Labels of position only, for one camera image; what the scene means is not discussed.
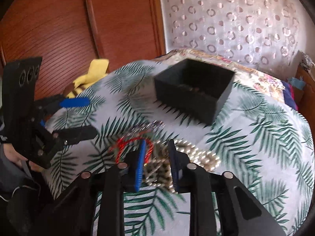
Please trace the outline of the person's left hand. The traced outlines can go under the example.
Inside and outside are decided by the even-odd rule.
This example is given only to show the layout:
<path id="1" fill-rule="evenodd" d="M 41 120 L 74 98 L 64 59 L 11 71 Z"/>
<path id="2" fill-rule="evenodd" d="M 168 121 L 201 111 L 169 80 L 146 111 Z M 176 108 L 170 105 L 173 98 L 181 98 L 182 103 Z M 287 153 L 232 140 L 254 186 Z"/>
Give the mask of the person's left hand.
<path id="1" fill-rule="evenodd" d="M 9 143 L 3 144 L 3 150 L 4 150 L 4 155 L 7 157 L 7 159 L 15 163 L 18 167 L 22 168 L 22 162 L 27 161 L 32 171 L 40 172 L 40 173 L 44 171 L 44 168 L 33 163 L 32 161 L 29 161 L 27 158 L 17 153 L 14 147 L 12 146 L 12 144 L 9 144 Z"/>

